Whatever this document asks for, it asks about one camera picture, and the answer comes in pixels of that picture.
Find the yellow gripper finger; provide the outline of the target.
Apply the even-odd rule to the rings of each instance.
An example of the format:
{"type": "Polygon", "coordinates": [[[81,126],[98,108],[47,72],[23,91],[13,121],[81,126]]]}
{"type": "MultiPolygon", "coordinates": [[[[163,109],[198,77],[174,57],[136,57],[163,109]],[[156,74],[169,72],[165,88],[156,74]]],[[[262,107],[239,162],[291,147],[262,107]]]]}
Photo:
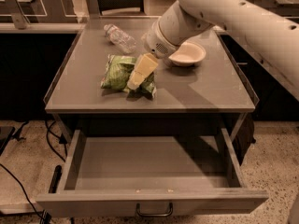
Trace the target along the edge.
{"type": "Polygon", "coordinates": [[[127,82],[128,88],[136,90],[157,66],[158,60],[153,54],[145,53],[140,55],[127,82]]]}

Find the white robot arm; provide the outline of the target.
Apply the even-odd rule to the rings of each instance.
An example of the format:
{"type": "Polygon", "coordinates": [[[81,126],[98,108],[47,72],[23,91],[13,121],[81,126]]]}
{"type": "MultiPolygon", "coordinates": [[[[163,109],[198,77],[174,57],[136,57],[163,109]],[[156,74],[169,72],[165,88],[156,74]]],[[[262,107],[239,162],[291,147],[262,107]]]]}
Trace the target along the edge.
{"type": "Polygon", "coordinates": [[[142,36],[156,58],[170,56],[187,39],[219,26],[299,100],[299,27],[247,0],[177,0],[142,36]]]}

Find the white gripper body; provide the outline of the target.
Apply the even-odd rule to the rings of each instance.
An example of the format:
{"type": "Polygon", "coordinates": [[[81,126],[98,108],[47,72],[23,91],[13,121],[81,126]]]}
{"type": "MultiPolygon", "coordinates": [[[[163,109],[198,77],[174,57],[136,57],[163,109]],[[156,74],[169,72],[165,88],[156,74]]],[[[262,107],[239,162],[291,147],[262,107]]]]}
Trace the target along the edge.
{"type": "Polygon", "coordinates": [[[169,57],[178,49],[164,37],[157,21],[142,35],[141,40],[145,50],[158,59],[169,57]]]}

